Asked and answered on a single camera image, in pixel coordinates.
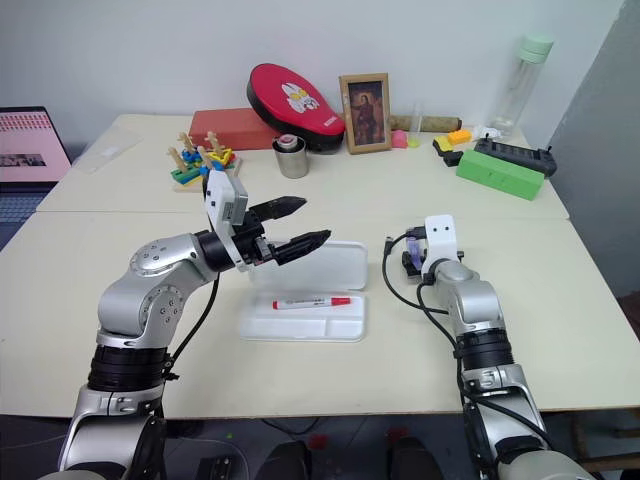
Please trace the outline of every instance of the picture frame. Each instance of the picture frame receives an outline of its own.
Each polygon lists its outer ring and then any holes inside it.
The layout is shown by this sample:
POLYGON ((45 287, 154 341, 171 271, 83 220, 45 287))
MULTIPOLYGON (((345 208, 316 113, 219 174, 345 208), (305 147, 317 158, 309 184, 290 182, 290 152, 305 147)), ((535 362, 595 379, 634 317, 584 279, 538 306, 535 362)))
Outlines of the picture frame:
POLYGON ((372 73, 340 76, 349 153, 391 148, 389 75, 372 73))

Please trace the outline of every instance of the table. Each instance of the table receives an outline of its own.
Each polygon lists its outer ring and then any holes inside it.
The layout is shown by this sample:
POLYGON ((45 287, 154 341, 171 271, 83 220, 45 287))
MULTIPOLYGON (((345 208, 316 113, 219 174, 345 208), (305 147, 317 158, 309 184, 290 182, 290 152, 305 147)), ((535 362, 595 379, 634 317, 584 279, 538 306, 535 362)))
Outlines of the table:
MULTIPOLYGON (((419 224, 423 214, 352 218, 303 209, 295 221, 269 222, 271 238, 330 226, 333 239, 367 245, 365 338, 355 344, 242 340, 236 312, 251 285, 247 275, 227 272, 210 317, 176 364, 181 378, 167 385, 166 414, 460 411, 449 345, 421 312, 386 290, 379 273, 384 237, 419 224)), ((459 216, 456 222, 465 263, 498 292, 514 356, 539 408, 640 404, 634 380, 640 345, 567 220, 459 216)), ((36 213, 0 252, 0 412, 70 416, 95 348, 102 291, 142 244, 206 224, 203 213, 36 213)), ((413 296, 399 251, 389 263, 392 281, 413 296)), ((202 288, 187 303, 173 348, 208 294, 202 288)), ((434 303, 431 292, 425 300, 434 303)))
MULTIPOLYGON (((179 147, 178 132, 188 131, 190 117, 122 115, 114 126, 135 132, 143 140, 93 174, 74 167, 40 204, 49 212, 192 212, 202 204, 194 193, 172 189, 167 156, 179 147)), ((283 177, 271 150, 242 151, 240 178, 253 202, 280 195, 309 200, 309 215, 352 215, 369 212, 378 217, 454 216, 491 218, 568 218, 550 182, 530 202, 455 176, 431 146, 433 134, 423 136, 417 149, 350 155, 312 155, 311 172, 302 179, 283 177)), ((525 145, 522 136, 516 144, 525 145)))

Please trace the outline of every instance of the clear plastic bottle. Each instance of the clear plastic bottle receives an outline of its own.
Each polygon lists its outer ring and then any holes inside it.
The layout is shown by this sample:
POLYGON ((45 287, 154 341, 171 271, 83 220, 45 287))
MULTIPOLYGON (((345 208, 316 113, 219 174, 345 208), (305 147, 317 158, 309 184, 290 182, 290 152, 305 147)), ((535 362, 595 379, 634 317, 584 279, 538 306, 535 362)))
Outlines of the clear plastic bottle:
POLYGON ((511 136, 518 123, 552 46, 553 40, 545 36, 524 37, 514 71, 489 121, 489 126, 500 130, 503 138, 511 136))

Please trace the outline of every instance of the metal cup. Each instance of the metal cup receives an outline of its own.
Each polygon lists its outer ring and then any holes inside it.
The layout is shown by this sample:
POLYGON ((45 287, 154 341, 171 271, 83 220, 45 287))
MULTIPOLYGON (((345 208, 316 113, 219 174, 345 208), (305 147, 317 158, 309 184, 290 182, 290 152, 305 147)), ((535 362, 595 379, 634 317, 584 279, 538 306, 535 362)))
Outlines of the metal cup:
POLYGON ((278 159, 280 172, 285 177, 301 178, 309 173, 309 158, 304 139, 286 133, 275 138, 271 146, 278 159))

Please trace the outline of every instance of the red marker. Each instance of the red marker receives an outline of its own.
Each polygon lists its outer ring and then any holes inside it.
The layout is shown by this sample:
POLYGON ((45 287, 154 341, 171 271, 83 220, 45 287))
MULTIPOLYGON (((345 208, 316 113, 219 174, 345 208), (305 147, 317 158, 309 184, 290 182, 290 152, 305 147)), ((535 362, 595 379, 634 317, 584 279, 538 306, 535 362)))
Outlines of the red marker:
POLYGON ((291 310, 294 308, 315 308, 315 307, 337 307, 339 305, 349 305, 349 297, 320 297, 306 300, 274 300, 274 310, 291 310))

